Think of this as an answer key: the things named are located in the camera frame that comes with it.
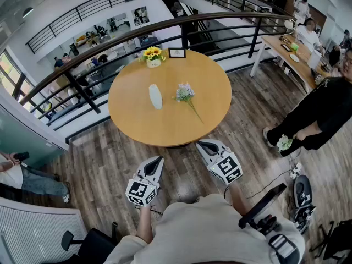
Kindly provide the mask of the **black office chair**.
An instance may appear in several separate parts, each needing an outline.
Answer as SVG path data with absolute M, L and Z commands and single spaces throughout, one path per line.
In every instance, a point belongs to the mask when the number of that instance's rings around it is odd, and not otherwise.
M 107 257 L 118 244 L 118 223 L 112 223 L 112 236 L 92 228 L 85 239 L 75 240 L 70 231 L 66 231 L 61 246 L 68 251 L 72 245 L 80 245 L 80 249 L 69 259 L 54 264 L 104 264 Z

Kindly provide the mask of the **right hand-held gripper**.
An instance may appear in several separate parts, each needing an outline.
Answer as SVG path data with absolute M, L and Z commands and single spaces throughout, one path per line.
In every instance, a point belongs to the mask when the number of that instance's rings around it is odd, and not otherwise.
M 243 176 L 243 170 L 235 153 L 230 151 L 223 142 L 216 139 L 202 139 L 196 147 L 204 159 L 219 155 L 207 169 L 217 179 L 229 185 Z

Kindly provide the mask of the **black railing with wooden handrail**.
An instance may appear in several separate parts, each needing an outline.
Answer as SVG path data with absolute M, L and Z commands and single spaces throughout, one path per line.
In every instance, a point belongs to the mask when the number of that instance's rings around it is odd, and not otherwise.
M 192 44 L 190 41 L 193 38 L 201 37 L 212 33 L 211 29 L 205 29 L 204 24 L 206 21 L 222 19 L 238 19 L 244 21 L 243 25 L 224 25 L 217 31 L 226 30 L 240 30 L 243 29 L 244 34 L 237 34 L 235 37 L 225 38 L 211 38 L 208 41 L 196 42 Z M 219 63 L 222 61 L 234 60 L 241 56 L 248 56 L 251 58 L 254 53 L 259 51 L 259 37 L 261 36 L 276 36 L 292 33 L 292 29 L 289 29 L 284 25 L 285 21 L 293 22 L 294 19 L 288 15 L 278 15 L 271 13 L 257 13 L 257 12 L 218 12 L 218 13 L 206 13 L 196 14 L 190 16 L 181 16 L 174 19 L 160 21 L 151 25 L 143 26 L 139 29 L 135 29 L 127 34 L 122 35 L 115 41 L 111 40 L 104 45 L 100 45 L 93 49 L 88 50 L 81 56 L 78 56 L 66 63 L 62 67 L 58 68 L 42 80 L 37 86 L 35 86 L 21 101 L 20 104 L 31 103 L 32 98 L 40 94 L 44 88 L 54 83 L 60 77 L 65 77 L 67 84 L 63 87 L 54 90 L 49 96 L 45 97 L 38 104 L 34 104 L 30 113 L 34 111 L 40 111 L 40 118 L 48 118 L 46 124 L 50 127 L 54 122 L 65 117 L 68 113 L 75 109 L 79 109 L 83 105 L 88 105 L 87 112 L 95 111 L 100 112 L 100 104 L 96 104 L 94 101 L 108 93 L 108 90 L 102 90 L 92 96 L 87 94 L 87 90 L 117 76 L 117 73 L 105 74 L 104 68 L 114 63 L 125 59 L 137 53 L 137 50 L 131 50 L 127 53 L 123 53 L 121 56 L 113 57 L 112 60 L 108 60 L 94 68 L 89 69 L 87 72 L 74 76 L 71 73 L 73 68 L 84 61 L 95 58 L 99 53 L 105 54 L 108 49 L 114 46 L 121 45 L 135 37 L 147 36 L 157 31 L 170 29 L 175 26 L 180 28 L 179 33 L 172 34 L 170 37 L 163 38 L 161 40 L 152 41 L 149 44 L 142 45 L 141 50 L 145 50 L 151 46 L 165 45 L 172 41 L 181 41 L 181 47 L 185 50 L 201 51 L 208 57 L 214 57 L 215 62 Z

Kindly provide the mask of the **person's right forearm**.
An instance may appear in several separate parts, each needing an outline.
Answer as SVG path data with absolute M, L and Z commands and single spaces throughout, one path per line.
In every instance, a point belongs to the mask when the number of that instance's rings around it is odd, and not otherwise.
M 239 184 L 236 181 L 233 181 L 228 185 L 228 187 L 233 203 L 233 208 L 241 216 L 245 216 L 251 210 L 251 206 L 248 200 L 245 198 Z

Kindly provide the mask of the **purple flowers bunch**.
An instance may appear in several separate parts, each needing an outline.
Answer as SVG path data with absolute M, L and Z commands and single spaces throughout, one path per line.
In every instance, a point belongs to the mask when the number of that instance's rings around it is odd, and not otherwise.
M 197 115 L 199 120 L 201 120 L 201 122 L 203 123 L 203 120 L 199 116 L 199 114 L 193 104 L 192 98 L 194 96 L 195 96 L 195 93 L 194 93 L 193 89 L 191 88 L 191 85 L 187 82 L 185 84 L 180 83 L 178 85 L 178 89 L 176 90 L 176 94 L 175 94 L 175 96 L 172 97 L 172 99 L 177 102 L 187 103 L 190 106 L 190 108 L 195 112 L 195 114 Z

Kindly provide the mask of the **black chest-mounted device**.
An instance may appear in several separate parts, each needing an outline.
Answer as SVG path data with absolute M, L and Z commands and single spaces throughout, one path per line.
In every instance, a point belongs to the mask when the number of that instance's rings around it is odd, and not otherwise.
M 244 229 L 247 224 L 253 223 L 254 219 L 270 207 L 286 188 L 287 186 L 284 183 L 271 188 L 246 215 L 242 216 L 238 223 L 239 227 Z

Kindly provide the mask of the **round wooden table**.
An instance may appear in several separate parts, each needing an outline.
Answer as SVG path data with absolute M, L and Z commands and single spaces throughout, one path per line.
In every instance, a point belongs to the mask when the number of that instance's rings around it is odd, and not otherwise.
M 192 102 L 203 123 L 185 102 L 172 99 L 180 83 L 189 83 Z M 155 109 L 149 86 L 156 84 L 163 107 Z M 108 93 L 108 110 L 116 127 L 135 141 L 171 147 L 191 143 L 217 127 L 232 99 L 229 78 L 213 59 L 187 50 L 186 58 L 168 58 L 148 68 L 135 60 L 115 77 Z

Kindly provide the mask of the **white ribbed vase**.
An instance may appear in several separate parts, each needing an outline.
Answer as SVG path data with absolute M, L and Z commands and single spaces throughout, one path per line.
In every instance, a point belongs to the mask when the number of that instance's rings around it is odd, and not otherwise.
M 151 84 L 149 86 L 149 96 L 151 103 L 155 107 L 155 109 L 162 109 L 163 101 L 161 92 L 156 84 Z

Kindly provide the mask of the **wooden desk with white legs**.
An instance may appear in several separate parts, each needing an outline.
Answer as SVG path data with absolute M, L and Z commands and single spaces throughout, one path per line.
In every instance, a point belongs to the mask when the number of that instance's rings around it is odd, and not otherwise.
M 276 55 L 280 56 L 283 62 L 286 62 L 289 68 L 294 71 L 299 78 L 309 87 L 309 91 L 316 87 L 314 77 L 311 72 L 311 68 L 307 65 L 307 60 L 311 56 L 310 50 L 304 46 L 299 41 L 295 40 L 292 36 L 287 35 L 287 39 L 290 43 L 296 43 L 299 48 L 297 51 L 287 52 L 281 44 L 283 43 L 279 36 L 264 36 L 262 37 L 262 43 L 255 59 L 255 62 L 252 66 L 250 76 L 253 78 L 256 74 L 257 67 L 262 59 L 262 55 L 266 47 L 270 48 Z M 290 54 L 295 54 L 300 59 L 300 62 L 297 63 L 290 58 Z

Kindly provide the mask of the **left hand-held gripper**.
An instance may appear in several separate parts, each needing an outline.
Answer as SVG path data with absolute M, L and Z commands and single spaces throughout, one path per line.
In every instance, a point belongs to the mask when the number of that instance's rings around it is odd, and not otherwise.
M 154 156 L 143 161 L 125 191 L 128 200 L 135 205 L 147 206 L 160 190 L 160 177 L 164 165 L 163 156 Z

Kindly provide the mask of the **white power strip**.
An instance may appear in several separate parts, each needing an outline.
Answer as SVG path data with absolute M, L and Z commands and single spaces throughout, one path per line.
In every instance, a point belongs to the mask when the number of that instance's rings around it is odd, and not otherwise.
M 300 175 L 300 172 L 302 170 L 302 164 L 300 162 L 298 162 L 294 167 L 293 169 L 291 169 L 289 171 L 289 176 L 292 178 L 292 179 L 296 179 L 299 175 Z

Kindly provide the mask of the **sunflowers in white pot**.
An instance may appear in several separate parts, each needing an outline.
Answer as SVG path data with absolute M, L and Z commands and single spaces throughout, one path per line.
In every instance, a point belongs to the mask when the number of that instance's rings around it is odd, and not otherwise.
M 148 68 L 156 68 L 161 65 L 163 61 L 166 60 L 166 55 L 162 49 L 159 47 L 149 47 L 144 50 L 143 54 L 139 58 L 140 62 L 145 62 Z

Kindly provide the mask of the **person's beige shirt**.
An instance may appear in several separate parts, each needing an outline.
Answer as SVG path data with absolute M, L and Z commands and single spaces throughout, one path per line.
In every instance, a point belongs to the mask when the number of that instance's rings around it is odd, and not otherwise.
M 269 238 L 247 225 L 219 194 L 169 205 L 147 243 L 128 235 L 104 264 L 279 264 Z

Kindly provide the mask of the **person's left forearm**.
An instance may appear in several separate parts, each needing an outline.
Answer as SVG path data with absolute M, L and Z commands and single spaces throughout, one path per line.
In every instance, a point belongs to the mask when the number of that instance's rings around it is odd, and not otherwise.
M 136 236 L 147 244 L 150 244 L 153 240 L 153 231 L 151 223 L 151 206 L 145 206 L 140 208 L 139 224 L 136 231 Z

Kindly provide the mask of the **spare grey gripper device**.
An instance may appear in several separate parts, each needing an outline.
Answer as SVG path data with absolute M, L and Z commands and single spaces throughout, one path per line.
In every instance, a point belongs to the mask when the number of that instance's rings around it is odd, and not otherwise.
M 316 206 L 309 204 L 303 207 L 297 208 L 293 215 L 293 223 L 301 235 L 304 235 L 307 231 L 312 214 L 314 213 Z

